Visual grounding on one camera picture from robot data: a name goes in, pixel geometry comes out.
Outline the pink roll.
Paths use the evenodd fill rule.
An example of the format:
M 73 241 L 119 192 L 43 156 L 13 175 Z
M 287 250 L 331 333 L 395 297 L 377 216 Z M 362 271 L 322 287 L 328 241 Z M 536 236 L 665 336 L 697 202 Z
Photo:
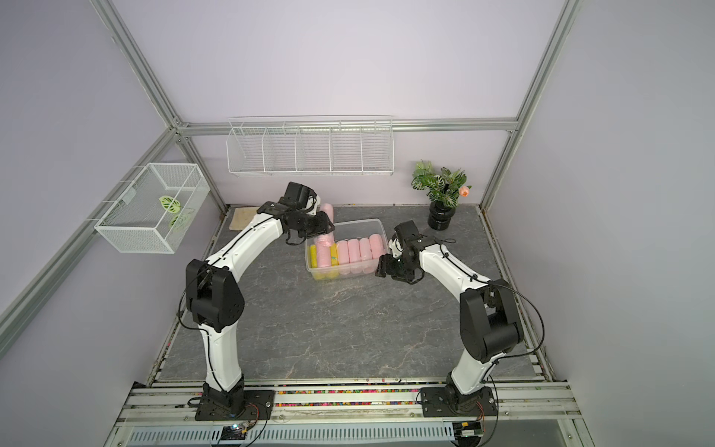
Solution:
M 372 260 L 372 245 L 368 238 L 361 238 L 359 240 L 359 253 L 361 262 Z
M 356 238 L 352 238 L 351 240 L 347 241 L 347 247 L 348 247 L 348 259 L 350 264 L 357 264 L 358 262 L 361 261 L 361 252 L 360 252 L 360 245 L 359 245 L 359 240 Z
M 346 240 L 339 240 L 337 243 L 339 266 L 349 264 L 348 247 Z
M 372 234 L 369 238 L 372 259 L 378 260 L 385 254 L 385 240 L 380 234 Z
M 334 244 L 333 205 L 324 203 L 321 205 L 320 210 L 326 214 L 328 225 L 326 232 L 316 237 L 317 268 L 328 268 L 333 265 L 333 256 L 331 255 L 331 247 Z

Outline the yellow trash bag roll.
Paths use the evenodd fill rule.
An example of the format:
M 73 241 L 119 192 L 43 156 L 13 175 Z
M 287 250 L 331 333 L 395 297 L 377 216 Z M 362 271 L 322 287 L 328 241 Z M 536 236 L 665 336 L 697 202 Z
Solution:
M 331 266 L 339 266 L 337 245 L 333 243 L 330 247 Z
M 310 246 L 309 254 L 310 254 L 310 268 L 311 269 L 318 268 L 317 246 L 315 244 Z

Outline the clear plastic storage box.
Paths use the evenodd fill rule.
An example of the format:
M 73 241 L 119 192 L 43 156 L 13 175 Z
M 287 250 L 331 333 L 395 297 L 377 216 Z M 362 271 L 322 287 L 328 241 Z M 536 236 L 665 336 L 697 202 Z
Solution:
M 386 250 L 387 236 L 380 220 L 336 223 L 330 234 L 305 242 L 305 266 L 315 280 L 374 275 Z

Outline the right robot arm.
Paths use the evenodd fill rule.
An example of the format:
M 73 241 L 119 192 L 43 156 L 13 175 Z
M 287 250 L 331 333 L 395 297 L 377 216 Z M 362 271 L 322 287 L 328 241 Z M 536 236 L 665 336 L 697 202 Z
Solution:
M 495 413 L 496 392 L 488 379 L 500 361 L 517 357 L 513 349 L 524 341 L 516 290 L 504 279 L 489 279 L 468 267 L 445 241 L 422 234 L 413 221 L 395 227 L 375 275 L 410 285 L 430 275 L 459 304 L 464 351 L 444 387 L 420 392 L 423 415 Z

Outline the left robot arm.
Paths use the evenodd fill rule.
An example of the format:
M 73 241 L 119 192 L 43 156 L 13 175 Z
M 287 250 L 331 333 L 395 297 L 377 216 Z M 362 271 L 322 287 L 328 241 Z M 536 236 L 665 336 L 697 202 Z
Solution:
M 207 366 L 203 397 L 237 415 L 245 409 L 244 375 L 238 360 L 238 320 L 245 309 L 239 281 L 274 240 L 296 233 L 301 242 L 326 235 L 334 224 L 320 210 L 320 196 L 310 187 L 290 182 L 277 202 L 260 206 L 245 228 L 205 260 L 185 270 L 185 304 L 200 332 Z

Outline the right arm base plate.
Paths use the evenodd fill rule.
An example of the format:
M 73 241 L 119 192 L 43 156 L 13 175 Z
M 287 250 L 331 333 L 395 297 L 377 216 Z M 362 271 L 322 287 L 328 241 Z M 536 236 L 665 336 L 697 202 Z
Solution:
M 423 417 L 473 417 L 496 416 L 497 399 L 493 389 L 483 387 L 469 394 L 461 394 L 455 386 L 423 387 L 416 395 Z

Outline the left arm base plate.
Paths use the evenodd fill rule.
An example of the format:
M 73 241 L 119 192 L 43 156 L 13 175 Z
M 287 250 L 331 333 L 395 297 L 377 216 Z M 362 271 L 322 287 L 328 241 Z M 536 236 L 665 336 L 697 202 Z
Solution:
M 274 408 L 273 390 L 244 389 L 222 392 L 207 384 L 195 413 L 195 421 L 268 420 Z

